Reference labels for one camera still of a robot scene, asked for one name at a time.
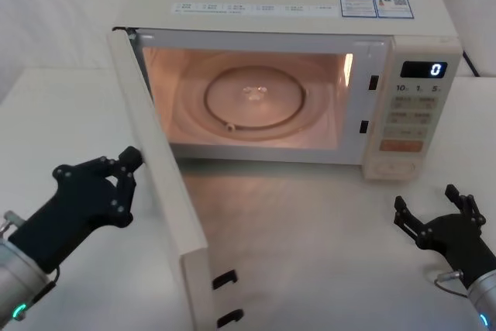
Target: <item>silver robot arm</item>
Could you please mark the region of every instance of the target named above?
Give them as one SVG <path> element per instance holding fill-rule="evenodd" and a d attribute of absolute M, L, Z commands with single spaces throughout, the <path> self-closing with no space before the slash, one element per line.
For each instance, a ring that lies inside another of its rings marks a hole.
<path fill-rule="evenodd" d="M 396 197 L 394 224 L 407 233 L 421 250 L 434 250 L 448 261 L 453 272 L 441 274 L 434 284 L 451 294 L 468 298 L 479 313 L 480 321 L 496 331 L 496 256 L 481 239 L 486 219 L 479 212 L 473 195 L 460 195 L 449 184 L 446 197 L 460 210 L 458 214 L 440 216 L 422 223 L 407 208 L 402 197 Z M 440 283 L 459 279 L 467 289 L 461 294 Z"/>
<path fill-rule="evenodd" d="M 118 160 L 101 157 L 53 171 L 56 194 L 26 221 L 14 212 L 0 225 L 0 329 L 26 312 L 56 285 L 60 264 L 101 226 L 128 226 L 133 215 L 133 172 L 141 153 L 128 147 Z M 114 185 L 107 178 L 114 176 Z M 9 228 L 17 228 L 7 240 Z M 55 273 L 50 280 L 49 274 Z"/>

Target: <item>orange button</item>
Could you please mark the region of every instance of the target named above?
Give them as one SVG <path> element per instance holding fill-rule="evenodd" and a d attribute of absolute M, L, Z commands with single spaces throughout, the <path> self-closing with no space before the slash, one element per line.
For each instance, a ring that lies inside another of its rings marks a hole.
<path fill-rule="evenodd" d="M 380 150 L 420 153 L 423 146 L 423 141 L 382 140 Z"/>

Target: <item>qr code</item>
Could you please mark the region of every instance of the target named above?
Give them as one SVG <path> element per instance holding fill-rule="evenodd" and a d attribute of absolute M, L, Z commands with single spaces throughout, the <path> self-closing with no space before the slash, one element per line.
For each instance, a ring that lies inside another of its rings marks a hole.
<path fill-rule="evenodd" d="M 394 0 L 394 5 L 407 5 L 406 0 Z"/>

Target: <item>microwave door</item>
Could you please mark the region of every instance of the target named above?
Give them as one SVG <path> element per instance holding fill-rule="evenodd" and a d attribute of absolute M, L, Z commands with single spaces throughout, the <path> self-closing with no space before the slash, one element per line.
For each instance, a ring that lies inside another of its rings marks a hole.
<path fill-rule="evenodd" d="M 145 78 L 124 30 L 108 36 L 119 86 L 133 132 L 143 154 L 157 208 L 164 216 L 166 245 L 182 312 L 191 329 L 216 329 L 208 244 L 191 204 L 164 131 L 161 129 Z"/>

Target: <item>green indicator light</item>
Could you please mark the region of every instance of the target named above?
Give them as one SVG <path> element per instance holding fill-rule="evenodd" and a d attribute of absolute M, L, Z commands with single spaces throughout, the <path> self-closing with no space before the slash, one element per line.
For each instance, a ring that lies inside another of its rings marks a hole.
<path fill-rule="evenodd" d="M 15 311 L 13 312 L 12 317 L 14 319 L 17 318 L 17 316 L 19 315 L 19 313 L 22 312 L 27 307 L 28 307 L 28 305 L 26 305 L 26 304 L 19 305 L 17 308 L 15 308 Z"/>

